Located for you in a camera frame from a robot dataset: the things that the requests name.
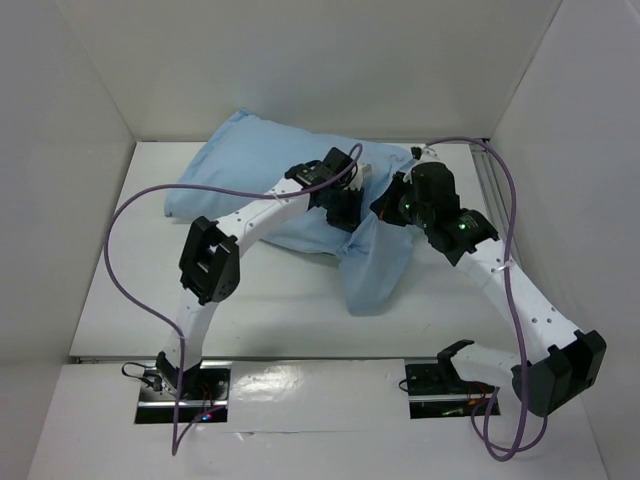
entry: blue cloth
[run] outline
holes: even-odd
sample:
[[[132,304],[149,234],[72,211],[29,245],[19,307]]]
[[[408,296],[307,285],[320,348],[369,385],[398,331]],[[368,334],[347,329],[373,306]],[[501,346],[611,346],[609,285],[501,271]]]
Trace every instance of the blue cloth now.
[[[348,152],[356,142],[280,125],[239,110],[202,147],[179,183],[262,193],[292,165],[322,160],[332,147]],[[364,149],[360,163],[371,165],[372,173],[363,185],[362,223],[353,234],[329,226],[326,211],[313,208],[264,238],[299,252],[340,257],[347,306],[353,314],[366,314],[384,304],[411,259],[411,240],[417,231],[380,222],[369,209],[388,188],[393,174],[413,164],[411,154],[390,145],[361,143]],[[186,220],[205,215],[213,219],[250,201],[214,192],[171,190],[165,215]]]

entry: purple cable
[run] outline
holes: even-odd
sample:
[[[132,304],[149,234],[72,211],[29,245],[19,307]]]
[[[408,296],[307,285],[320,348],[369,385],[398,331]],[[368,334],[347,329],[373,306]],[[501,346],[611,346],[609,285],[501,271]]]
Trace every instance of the purple cable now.
[[[285,193],[285,194],[282,194],[282,195],[278,195],[277,198],[300,197],[302,195],[308,195],[310,193],[317,192],[318,190],[321,190],[323,188],[328,187],[332,183],[340,180],[342,177],[344,177],[346,174],[348,174],[356,166],[356,164],[358,163],[358,160],[360,159],[360,155],[362,155],[362,150],[363,150],[362,144],[361,143],[356,143],[351,148],[351,150],[349,151],[349,156],[353,159],[353,161],[349,164],[349,166],[347,166],[344,170],[342,170],[335,177],[330,178],[326,182],[323,182],[320,185],[316,185],[315,187],[311,187],[311,188],[308,188],[306,190],[301,190],[299,192]],[[176,401],[175,401],[175,404],[173,406],[173,433],[172,433],[172,439],[171,439],[171,455],[173,455],[173,456],[175,456],[178,453],[178,447],[180,446],[180,442],[182,441],[182,438],[184,437],[184,434],[195,423],[197,423],[197,417],[196,417],[193,420],[191,420],[191,422],[189,422],[189,425],[187,425],[185,427],[185,429],[182,431],[182,433],[178,436],[178,418],[179,418],[179,412],[180,412],[180,397],[182,396],[182,373],[183,373],[183,370],[184,370],[184,351],[185,351],[184,334],[183,334],[182,330],[180,329],[180,327],[175,322],[173,322],[171,319],[169,319],[168,317],[166,317],[162,313],[158,312],[157,310],[154,310],[149,305],[147,305],[147,304],[143,303],[142,301],[138,300],[131,293],[129,293],[129,291],[120,283],[120,280],[118,280],[118,278],[116,277],[116,275],[115,275],[115,273],[113,271],[113,266],[111,265],[111,256],[110,256],[110,253],[109,253],[109,242],[111,240],[111,233],[113,232],[113,226],[115,225],[116,221],[118,220],[118,217],[120,217],[122,212],[124,212],[124,210],[129,205],[131,205],[133,202],[138,200],[140,197],[143,197],[143,196],[145,196],[145,195],[147,195],[149,193],[157,192],[159,190],[172,190],[172,189],[178,189],[178,188],[185,189],[185,190],[204,190],[204,191],[208,191],[208,192],[225,193],[227,195],[234,195],[236,197],[247,197],[247,198],[260,199],[260,200],[274,200],[276,198],[276,197],[274,197],[274,195],[269,195],[269,194],[264,194],[264,193],[238,192],[236,190],[227,190],[226,188],[209,187],[209,186],[206,186],[206,185],[189,185],[189,184],[181,184],[181,183],[167,183],[167,184],[163,184],[163,185],[155,185],[153,187],[145,188],[144,190],[139,191],[138,193],[136,193],[135,195],[133,195],[132,197],[127,199],[115,211],[115,213],[113,214],[113,217],[111,217],[111,221],[109,222],[109,225],[107,226],[107,233],[105,235],[105,240],[104,240],[103,254],[104,254],[104,264],[105,264],[105,267],[107,269],[107,274],[109,275],[109,278],[111,279],[111,281],[113,282],[115,287],[120,291],[120,293],[122,295],[124,295],[124,297],[126,299],[128,299],[134,305],[140,307],[145,312],[148,312],[151,315],[154,315],[155,317],[157,317],[160,320],[162,320],[163,322],[165,322],[167,325],[169,325],[171,328],[173,328],[176,331],[176,333],[178,334],[178,337],[179,337],[179,341],[180,341],[180,361],[179,361],[179,366],[178,366],[178,381],[177,381],[177,385],[176,385]]]
[[[515,182],[513,181],[513,177],[511,176],[511,172],[509,171],[509,167],[507,167],[507,164],[502,159],[500,154],[491,145],[488,145],[482,140],[478,140],[475,138],[446,137],[446,138],[441,138],[439,140],[434,140],[432,142],[427,142],[426,146],[429,147],[438,143],[451,143],[451,142],[472,143],[484,148],[487,152],[489,152],[493,156],[496,162],[498,162],[498,164],[500,165],[500,168],[502,168],[502,171],[505,174],[505,177],[507,178],[507,183],[509,184],[509,193],[511,194],[511,211],[509,215],[509,226],[507,228],[507,238],[505,239],[505,242],[504,242],[505,246],[504,246],[503,264],[508,265],[508,262],[511,258],[511,243],[513,242],[513,233],[516,226],[516,209],[518,206],[516,201],[516,186],[515,186]],[[518,419],[518,429],[516,431],[516,436],[513,440],[513,443],[511,444],[511,447],[508,449],[503,447],[498,447],[497,445],[493,444],[489,440],[489,419],[491,418],[491,410],[493,409],[493,405],[495,404],[498,398],[498,392],[500,391],[499,388],[494,389],[493,394],[491,395],[491,399],[489,400],[489,404],[487,405],[487,409],[484,415],[482,433],[478,430],[475,424],[475,414],[477,412],[477,407],[473,410],[471,414],[471,421],[473,423],[474,430],[480,436],[480,438],[484,440],[485,447],[487,448],[487,451],[489,452],[489,454],[499,462],[506,462],[508,460],[511,460],[515,456],[515,454],[518,453],[519,451],[528,450],[529,448],[533,448],[535,445],[537,445],[540,442],[540,440],[542,440],[542,436],[546,431],[546,425],[547,425],[546,419],[545,419],[545,423],[543,424],[543,428],[540,434],[538,435],[538,437],[536,437],[536,439],[533,442],[531,442],[529,445],[520,448],[520,444],[522,443],[522,438],[524,436],[525,426],[527,423],[527,411],[529,410],[529,369],[527,364],[527,348],[524,340],[524,333],[522,331],[522,325],[520,324],[520,317],[518,316],[518,310],[516,308],[516,304],[513,299],[513,290],[511,286],[511,272],[509,268],[504,269],[504,285],[505,285],[505,290],[507,294],[507,304],[509,305],[509,311],[511,312],[511,316],[513,317],[513,324],[516,330],[516,339],[518,341],[518,350],[520,351],[520,366],[521,366],[521,374],[522,374],[522,393],[520,395],[521,397],[520,418]],[[499,455],[495,452],[495,450],[506,452],[506,454]]]

